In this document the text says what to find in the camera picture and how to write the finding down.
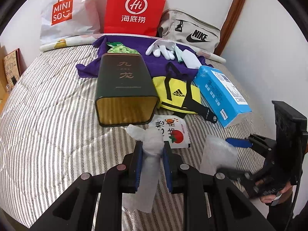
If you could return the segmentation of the person's right hand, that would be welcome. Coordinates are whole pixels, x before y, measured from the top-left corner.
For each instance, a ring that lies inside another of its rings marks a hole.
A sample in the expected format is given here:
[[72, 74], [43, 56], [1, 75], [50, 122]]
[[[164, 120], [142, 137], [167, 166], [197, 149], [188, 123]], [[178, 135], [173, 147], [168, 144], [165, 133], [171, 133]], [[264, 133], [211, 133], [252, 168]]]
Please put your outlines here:
[[290, 182], [287, 182], [285, 184], [285, 187], [281, 189], [278, 193], [261, 196], [259, 199], [262, 203], [267, 205], [280, 204], [287, 201], [292, 196], [292, 192], [293, 192], [293, 186], [291, 185]]

